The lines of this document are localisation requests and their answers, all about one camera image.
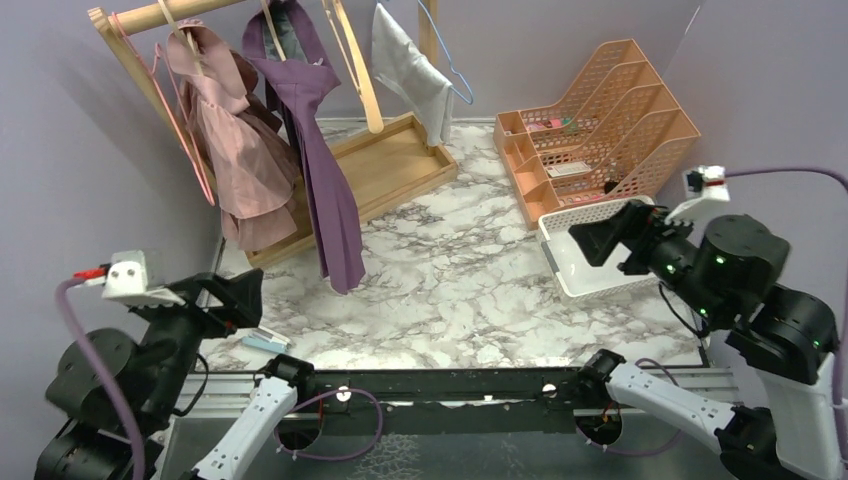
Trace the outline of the pink skirt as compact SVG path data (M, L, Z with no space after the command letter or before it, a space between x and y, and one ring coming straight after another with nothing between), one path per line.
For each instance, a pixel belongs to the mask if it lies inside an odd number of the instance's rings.
M186 128L215 175L223 235L244 251L264 249L297 231L299 156L279 135L281 121L255 95L254 67L201 21L178 26L196 43L203 74L173 32L165 54L180 79Z

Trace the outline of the blue wire hanger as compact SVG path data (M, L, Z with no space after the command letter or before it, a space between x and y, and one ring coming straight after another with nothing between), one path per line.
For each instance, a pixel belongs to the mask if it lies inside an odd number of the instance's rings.
M385 7L383 1L379 1L377 4L382 4ZM423 16L423 24L419 27L421 38L418 41L412 40L421 53L452 82L454 98L459 98L467 105L473 104L475 102L474 91L463 73L455 66L450 49L439 30L436 3L434 1L419 1L417 8L418 13Z

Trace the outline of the purple garment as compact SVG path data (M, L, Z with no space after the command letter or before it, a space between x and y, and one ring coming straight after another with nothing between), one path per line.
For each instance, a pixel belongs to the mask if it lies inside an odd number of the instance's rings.
M365 275L359 210L352 189L316 120L318 107L340 85L305 9L296 1L270 1L286 60L279 61L262 10L242 35L242 53L265 77L266 100L297 142L321 274L339 294Z

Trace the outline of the white skirt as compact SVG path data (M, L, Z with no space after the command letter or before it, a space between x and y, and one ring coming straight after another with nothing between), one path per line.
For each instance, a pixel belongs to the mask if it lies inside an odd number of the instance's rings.
M428 145L449 139L453 84L382 4L376 5L372 21L371 63L373 77L398 95L423 125Z

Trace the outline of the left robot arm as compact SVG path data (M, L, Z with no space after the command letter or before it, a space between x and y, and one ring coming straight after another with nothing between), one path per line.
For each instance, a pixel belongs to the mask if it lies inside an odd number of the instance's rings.
M198 273L152 285L135 261L75 273L54 293L73 335L45 397L67 420L39 455L39 479L149 479L162 446L154 436L187 409L178 400L206 339L258 326L264 273L232 278ZM85 331L68 293L98 286L102 296L147 323L140 341L115 328Z

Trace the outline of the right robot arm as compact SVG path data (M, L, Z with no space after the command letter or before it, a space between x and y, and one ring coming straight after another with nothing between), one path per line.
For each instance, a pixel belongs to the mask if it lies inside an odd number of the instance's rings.
M622 273L654 275L707 332L725 331L727 344L760 378L767 405L710 400L608 350L580 369L579 398L663 420L716 453L738 479L842 478L846 463L831 392L839 348L832 309L779 283L789 243L754 218L714 218L699 244L691 243L691 230L668 209L631 200L610 218L569 232L594 267L615 248L627 248Z

